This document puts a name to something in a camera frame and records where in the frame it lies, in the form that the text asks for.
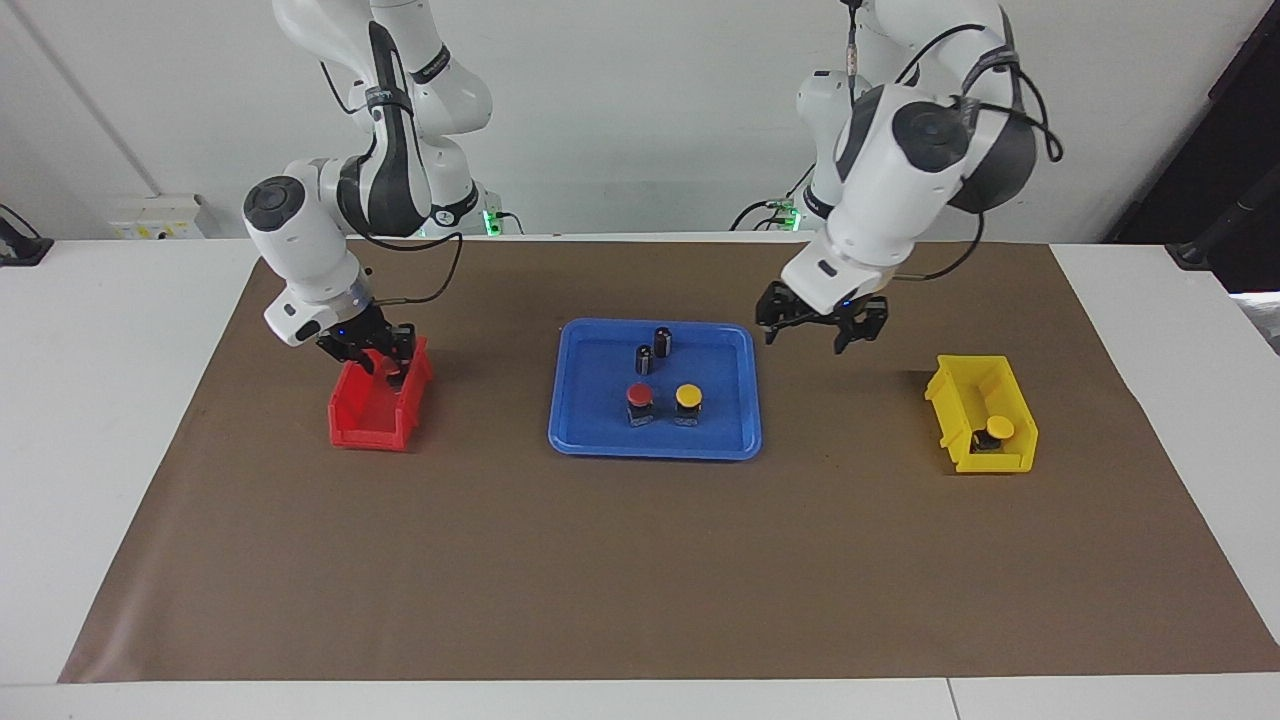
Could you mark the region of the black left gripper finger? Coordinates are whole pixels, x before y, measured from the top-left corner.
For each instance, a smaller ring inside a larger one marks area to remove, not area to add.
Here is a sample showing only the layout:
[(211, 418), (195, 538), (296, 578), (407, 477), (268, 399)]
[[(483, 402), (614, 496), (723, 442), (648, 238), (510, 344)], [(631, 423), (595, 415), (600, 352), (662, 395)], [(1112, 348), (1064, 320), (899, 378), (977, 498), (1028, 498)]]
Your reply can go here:
[(765, 346), (801, 315), (801, 301), (786, 283), (769, 283), (756, 301), (756, 325), (762, 328)]
[(849, 300), (833, 310), (837, 334), (833, 352), (842, 354), (859, 341), (874, 341), (890, 316), (887, 300)]

